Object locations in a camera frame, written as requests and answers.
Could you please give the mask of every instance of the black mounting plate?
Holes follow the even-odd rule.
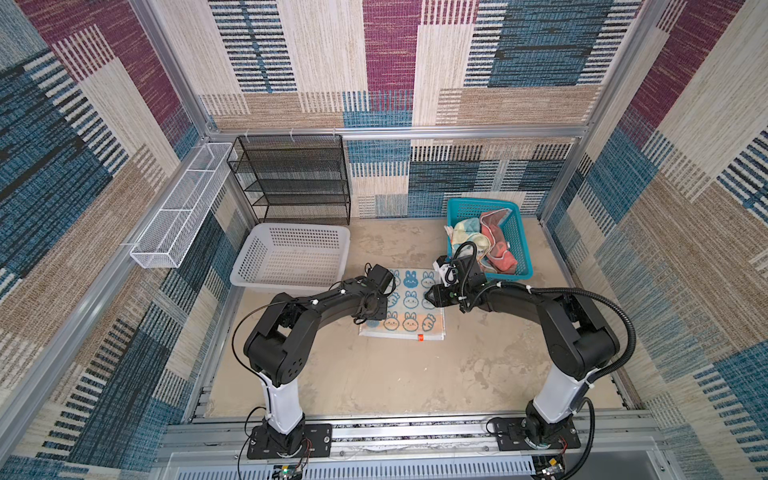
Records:
[[[333,426],[330,423],[311,423],[304,426],[304,438],[312,443],[310,458],[331,456],[331,432]],[[280,459],[276,453],[277,444],[266,432],[266,422],[253,427],[250,434],[253,439],[248,442],[247,457],[249,460]],[[302,458],[306,454],[306,442],[302,441],[299,451],[290,458]]]
[[[491,420],[490,425],[493,425],[492,432],[501,433],[501,435],[496,435],[496,443],[498,444],[498,449],[500,451],[513,452],[517,450],[535,450],[525,441],[525,429],[521,425],[523,420],[525,420],[525,417],[508,419],[496,417]],[[554,444],[551,448],[562,448],[558,441],[558,437],[560,436],[568,443],[568,448],[578,449],[581,447],[581,441],[578,439],[578,434],[571,433],[571,431],[576,431],[574,429],[573,419],[569,419],[566,422],[565,427],[557,432]]]

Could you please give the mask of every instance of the towel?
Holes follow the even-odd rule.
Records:
[[[486,259],[499,272],[505,275],[514,275],[518,268],[518,261],[509,251],[509,244],[504,238],[504,232],[499,225],[507,220],[512,210],[500,208],[480,215],[481,232],[490,240],[490,248],[486,253]]]

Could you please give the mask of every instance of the white wire mesh basket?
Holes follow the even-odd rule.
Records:
[[[260,223],[237,255],[230,282],[292,295],[321,293],[341,280],[349,230],[306,223]]]
[[[178,268],[203,225],[235,156],[232,144],[205,144],[131,249],[143,268]]]

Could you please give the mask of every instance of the wall-mounted wire basket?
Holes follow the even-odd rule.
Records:
[[[232,144],[205,144],[131,249],[143,268],[178,268],[237,158]]]

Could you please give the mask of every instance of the striped fabric wall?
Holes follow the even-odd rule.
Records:
[[[155,0],[222,131],[580,124],[641,0]],[[347,142],[353,216],[430,217],[475,194],[536,214],[570,143]],[[474,148],[475,156],[462,153]],[[358,163],[378,164],[375,174]],[[452,184],[448,179],[462,177]]]
[[[0,0],[0,405],[196,139],[127,0]]]
[[[541,213],[573,138],[345,141],[352,217],[444,217],[452,197]]]
[[[246,222],[225,187],[180,268],[134,267],[0,479],[146,478],[166,427],[182,420]]]
[[[197,140],[127,0],[0,0],[0,404]],[[131,478],[179,420],[246,229],[136,267],[0,478]]]
[[[548,221],[634,319],[626,374],[691,479],[768,478],[767,19],[669,2]]]

